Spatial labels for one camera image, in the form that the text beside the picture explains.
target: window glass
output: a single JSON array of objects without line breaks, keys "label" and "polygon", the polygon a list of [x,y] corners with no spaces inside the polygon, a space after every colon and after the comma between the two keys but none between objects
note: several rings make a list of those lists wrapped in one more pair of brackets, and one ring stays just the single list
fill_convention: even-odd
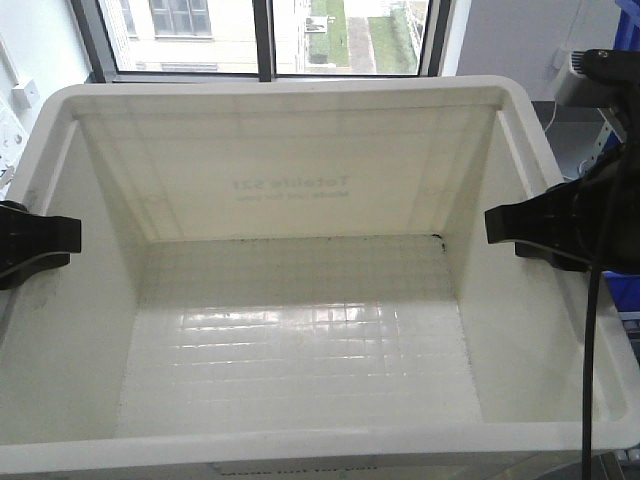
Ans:
[{"label": "window glass", "polygon": [[273,0],[278,73],[415,75],[428,0]]},{"label": "window glass", "polygon": [[252,0],[129,0],[135,38],[120,0],[99,2],[120,71],[258,71]]}]

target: window frame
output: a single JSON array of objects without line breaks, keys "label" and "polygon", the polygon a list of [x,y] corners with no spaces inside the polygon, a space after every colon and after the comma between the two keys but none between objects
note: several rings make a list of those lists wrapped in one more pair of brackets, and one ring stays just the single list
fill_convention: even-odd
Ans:
[{"label": "window frame", "polygon": [[[443,50],[451,20],[452,3],[455,0],[430,0],[422,38],[422,52],[418,72],[409,75],[336,75],[336,74],[282,74],[276,70],[276,44],[274,36],[272,0],[253,0],[254,27],[258,73],[226,72],[137,72],[118,69],[116,57],[109,40],[107,27],[98,0],[69,0],[76,16],[78,28],[87,50],[96,83],[205,83],[217,81],[318,81],[323,79],[375,79],[416,78],[438,76],[442,67]],[[206,38],[185,36],[159,36],[161,38]]]}]

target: grass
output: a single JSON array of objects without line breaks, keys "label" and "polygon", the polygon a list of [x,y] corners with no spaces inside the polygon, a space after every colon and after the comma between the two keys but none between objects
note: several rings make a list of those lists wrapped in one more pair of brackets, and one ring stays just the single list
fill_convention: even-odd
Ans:
[{"label": "grass", "polygon": [[349,65],[347,19],[344,14],[344,1],[313,0],[311,2],[311,15],[335,17],[333,23],[328,24],[326,34],[308,34],[309,54],[312,61],[326,60],[326,63],[335,63],[338,67]]},{"label": "grass", "polygon": [[393,10],[390,17],[369,17],[369,31],[377,73],[416,73],[417,59],[401,9]]}]

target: pavement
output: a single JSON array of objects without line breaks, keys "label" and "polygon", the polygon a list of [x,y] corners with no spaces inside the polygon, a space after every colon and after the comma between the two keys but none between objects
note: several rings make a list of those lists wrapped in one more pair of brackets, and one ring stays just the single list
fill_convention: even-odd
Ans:
[{"label": "pavement", "polygon": [[349,63],[354,74],[376,73],[373,43],[366,17],[347,17]]}]

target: building window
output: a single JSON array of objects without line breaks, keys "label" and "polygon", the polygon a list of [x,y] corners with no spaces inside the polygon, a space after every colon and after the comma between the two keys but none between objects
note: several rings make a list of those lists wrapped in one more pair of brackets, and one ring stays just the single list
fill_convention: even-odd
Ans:
[{"label": "building window", "polygon": [[150,0],[157,36],[211,36],[206,0]]},{"label": "building window", "polygon": [[136,26],[133,23],[133,15],[131,15],[131,7],[129,6],[129,0],[120,0],[120,8],[122,9],[122,16],[124,17],[124,23],[127,26],[127,33],[130,37],[136,36]]}]

